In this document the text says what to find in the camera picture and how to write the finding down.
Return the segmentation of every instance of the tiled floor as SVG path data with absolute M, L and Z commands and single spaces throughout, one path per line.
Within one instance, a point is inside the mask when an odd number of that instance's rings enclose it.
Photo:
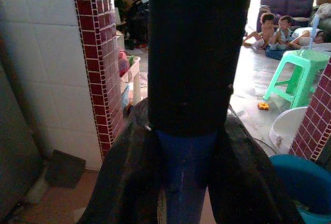
M 270 110 L 261 111 L 257 109 L 257 103 L 262 100 L 278 63 L 276 60 L 266 58 L 261 54 L 255 54 L 250 49 L 242 47 L 234 82 L 234 94 L 231 98 L 233 109 L 252 136 L 270 145 L 268 138 L 270 126 L 276 117 L 289 107 L 289 104 L 277 96 L 271 96 L 268 101 Z M 146 53 L 141 55 L 140 69 L 142 78 L 147 79 Z M 283 76 L 289 77 L 290 72 L 291 67 L 285 70 Z M 147 96 L 146 86 L 142 96 Z M 263 144 L 261 146 L 268 155 L 273 154 L 267 146 Z M 36 224 L 73 224 L 73 212 L 87 206 L 96 178 L 96 172 L 87 171 L 74 190 L 51 188 L 38 205 L 31 206 L 22 212 L 21 220 Z M 206 193 L 200 223 L 215 224 L 208 192 Z

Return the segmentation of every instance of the blue pole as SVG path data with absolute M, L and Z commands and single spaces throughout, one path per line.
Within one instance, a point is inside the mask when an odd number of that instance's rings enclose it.
M 217 133 L 179 138 L 157 131 L 165 158 L 167 223 L 199 224 Z

